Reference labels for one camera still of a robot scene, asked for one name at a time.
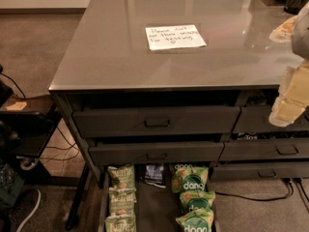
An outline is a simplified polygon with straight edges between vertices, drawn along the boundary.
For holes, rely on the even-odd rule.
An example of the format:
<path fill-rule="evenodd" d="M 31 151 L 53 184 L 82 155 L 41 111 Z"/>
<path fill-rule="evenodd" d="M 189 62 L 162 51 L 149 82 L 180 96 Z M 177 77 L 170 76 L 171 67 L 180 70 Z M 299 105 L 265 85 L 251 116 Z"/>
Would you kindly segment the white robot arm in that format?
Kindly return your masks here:
<path fill-rule="evenodd" d="M 268 117 L 272 125 L 287 127 L 309 106 L 309 3 L 273 30 L 269 38 L 278 43 L 291 42 L 293 54 L 303 59 L 297 68 L 286 69 Z"/>

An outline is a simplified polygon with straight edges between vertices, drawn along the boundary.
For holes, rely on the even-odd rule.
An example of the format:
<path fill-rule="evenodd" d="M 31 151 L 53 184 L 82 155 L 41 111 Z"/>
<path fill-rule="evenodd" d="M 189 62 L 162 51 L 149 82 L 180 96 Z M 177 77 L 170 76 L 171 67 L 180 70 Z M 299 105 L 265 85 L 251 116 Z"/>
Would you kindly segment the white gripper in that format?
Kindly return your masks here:
<path fill-rule="evenodd" d="M 287 127 L 309 106 L 309 66 L 288 67 L 283 76 L 268 121 L 276 127 Z"/>

